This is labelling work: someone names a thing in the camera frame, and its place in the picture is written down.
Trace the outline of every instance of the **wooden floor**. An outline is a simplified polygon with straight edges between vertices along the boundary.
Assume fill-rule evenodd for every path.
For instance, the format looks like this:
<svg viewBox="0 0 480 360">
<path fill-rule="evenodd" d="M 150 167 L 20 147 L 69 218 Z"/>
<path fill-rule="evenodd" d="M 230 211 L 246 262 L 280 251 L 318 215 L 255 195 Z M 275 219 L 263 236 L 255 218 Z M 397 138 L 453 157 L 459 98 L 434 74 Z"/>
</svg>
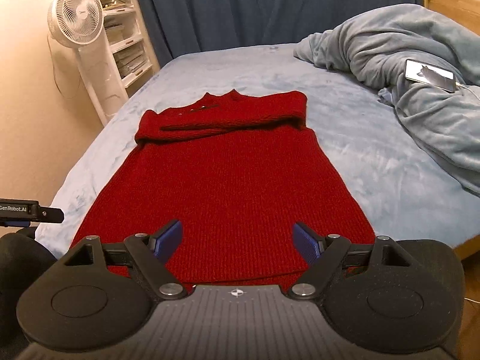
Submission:
<svg viewBox="0 0 480 360">
<path fill-rule="evenodd" d="M 463 261 L 465 297 L 480 301 L 480 252 Z M 458 340 L 459 360 L 480 360 L 480 304 L 465 301 Z"/>
</svg>

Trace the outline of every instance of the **wooden bed frame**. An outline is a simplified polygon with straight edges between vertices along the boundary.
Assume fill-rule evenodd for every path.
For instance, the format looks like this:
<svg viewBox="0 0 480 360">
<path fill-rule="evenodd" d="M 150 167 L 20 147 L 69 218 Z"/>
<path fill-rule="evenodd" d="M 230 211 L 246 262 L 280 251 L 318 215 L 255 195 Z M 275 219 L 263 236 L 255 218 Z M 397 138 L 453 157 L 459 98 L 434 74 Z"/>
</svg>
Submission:
<svg viewBox="0 0 480 360">
<path fill-rule="evenodd" d="M 476 0 L 423 0 L 426 8 L 439 12 L 469 30 L 480 35 L 480 1 Z M 460 259 L 465 259 L 480 251 L 480 235 L 455 248 Z"/>
</svg>

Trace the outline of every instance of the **triangular cutout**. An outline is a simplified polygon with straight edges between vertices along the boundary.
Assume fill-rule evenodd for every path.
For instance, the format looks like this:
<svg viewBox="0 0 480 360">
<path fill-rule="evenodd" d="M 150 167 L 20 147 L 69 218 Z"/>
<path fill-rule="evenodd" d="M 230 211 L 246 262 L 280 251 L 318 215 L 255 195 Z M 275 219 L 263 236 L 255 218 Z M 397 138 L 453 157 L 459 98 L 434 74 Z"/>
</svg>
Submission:
<svg viewBox="0 0 480 360">
<path fill-rule="evenodd" d="M 382 264 L 384 266 L 410 266 L 410 263 L 390 245 L 383 247 Z"/>
<path fill-rule="evenodd" d="M 83 245 L 65 263 L 66 266 L 90 266 L 93 264 L 92 245 Z"/>
</svg>

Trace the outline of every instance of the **gray ribbed panel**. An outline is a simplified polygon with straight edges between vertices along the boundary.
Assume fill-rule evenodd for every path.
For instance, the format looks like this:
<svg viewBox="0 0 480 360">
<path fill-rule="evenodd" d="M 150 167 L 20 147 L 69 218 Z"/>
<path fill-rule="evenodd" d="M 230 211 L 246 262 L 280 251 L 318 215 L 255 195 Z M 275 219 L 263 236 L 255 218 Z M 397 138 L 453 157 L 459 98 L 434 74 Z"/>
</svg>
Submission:
<svg viewBox="0 0 480 360">
<path fill-rule="evenodd" d="M 231 292 L 239 288 L 243 295 Z M 162 302 L 125 341 L 88 353 L 30 345 L 19 360 L 451 360 L 441 349 L 385 355 L 335 333 L 309 301 L 278 286 L 198 286 L 188 298 Z"/>
</svg>

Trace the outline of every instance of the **wooden headboard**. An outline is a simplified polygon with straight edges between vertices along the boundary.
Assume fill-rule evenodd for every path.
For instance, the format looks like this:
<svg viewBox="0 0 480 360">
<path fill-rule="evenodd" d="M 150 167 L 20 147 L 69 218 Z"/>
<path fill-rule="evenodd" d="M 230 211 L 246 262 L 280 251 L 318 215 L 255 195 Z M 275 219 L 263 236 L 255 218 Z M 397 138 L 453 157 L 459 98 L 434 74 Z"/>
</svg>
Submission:
<svg viewBox="0 0 480 360">
<path fill-rule="evenodd" d="M 426 8 L 439 12 L 480 35 L 480 1 L 423 0 Z"/>
</svg>

